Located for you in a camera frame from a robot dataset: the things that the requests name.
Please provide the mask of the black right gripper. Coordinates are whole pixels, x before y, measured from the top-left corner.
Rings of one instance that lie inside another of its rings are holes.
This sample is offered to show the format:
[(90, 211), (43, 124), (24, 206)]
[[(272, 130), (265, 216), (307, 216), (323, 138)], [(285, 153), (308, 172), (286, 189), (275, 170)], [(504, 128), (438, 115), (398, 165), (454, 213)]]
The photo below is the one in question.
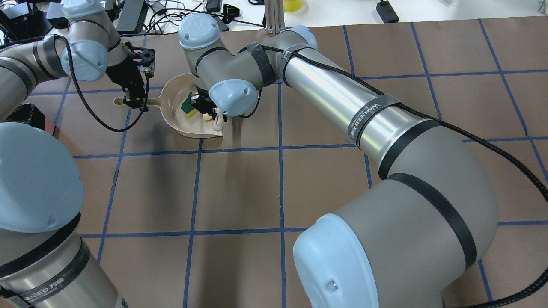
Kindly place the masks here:
[(191, 96), (190, 105), (202, 114), (216, 117), (217, 105), (207, 95), (196, 94)]

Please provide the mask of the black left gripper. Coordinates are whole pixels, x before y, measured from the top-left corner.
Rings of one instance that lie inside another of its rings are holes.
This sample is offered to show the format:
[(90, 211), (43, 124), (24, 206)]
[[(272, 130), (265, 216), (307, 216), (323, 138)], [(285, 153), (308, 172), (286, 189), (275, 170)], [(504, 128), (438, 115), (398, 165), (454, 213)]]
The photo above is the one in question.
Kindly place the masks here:
[(125, 58), (119, 64), (109, 66), (106, 74), (125, 92), (122, 98), (124, 105), (136, 108), (138, 100), (139, 111), (146, 113), (149, 110), (148, 97), (139, 67), (142, 67), (147, 81), (151, 80), (155, 74), (156, 52), (144, 47), (124, 47), (123, 50), (126, 53)]

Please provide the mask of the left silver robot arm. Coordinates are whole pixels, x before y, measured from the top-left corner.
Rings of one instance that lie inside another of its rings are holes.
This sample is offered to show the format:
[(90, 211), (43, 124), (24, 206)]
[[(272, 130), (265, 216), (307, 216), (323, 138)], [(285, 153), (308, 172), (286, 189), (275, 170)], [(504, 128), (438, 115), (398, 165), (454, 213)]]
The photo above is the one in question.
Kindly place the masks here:
[(98, 0), (63, 0), (66, 35), (1, 51), (1, 296), (18, 308), (127, 308), (77, 233), (84, 201), (80, 170), (51, 134), (8, 117), (36, 85), (109, 73), (143, 89), (130, 44)]

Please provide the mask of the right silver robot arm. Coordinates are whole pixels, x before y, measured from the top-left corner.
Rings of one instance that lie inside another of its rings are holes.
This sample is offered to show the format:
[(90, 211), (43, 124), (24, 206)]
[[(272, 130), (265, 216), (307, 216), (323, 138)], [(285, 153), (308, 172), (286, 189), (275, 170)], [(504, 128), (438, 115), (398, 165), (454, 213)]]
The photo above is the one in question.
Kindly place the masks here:
[[(348, 57), (358, 47), (373, 51), (361, 42), (377, 34), (403, 38), (397, 47), (411, 47), (411, 58), (421, 62), (416, 46), (420, 30), (462, 31), (472, 34), (473, 43), (482, 43), (477, 21), (426, 23), (411, 26), (350, 26), (317, 28), (321, 50), (336, 57)], [(488, 124), (485, 113), (495, 105), (480, 103), (495, 95), (501, 81), (495, 74), (448, 75), (368, 80), (384, 92), (405, 100), (405, 104), (432, 116), (445, 112), (446, 121), (470, 126), (475, 131)], [(163, 158), (162, 171), (170, 174), (172, 214), (167, 214), (168, 185), (165, 185), (163, 214), (172, 230), (186, 232), (177, 243), (178, 257), (162, 274), (163, 299), (157, 287), (156, 307), (163, 308), (307, 308), (293, 261), (293, 245), (305, 227), (321, 215), (335, 212), (355, 197), (380, 185), (377, 163), (336, 131), (325, 116), (315, 110), (294, 89), (276, 83), (263, 90), (265, 97), (258, 114), (249, 121), (235, 119), (241, 140), (186, 138), (171, 132), (170, 151), (189, 151), (179, 158)]]

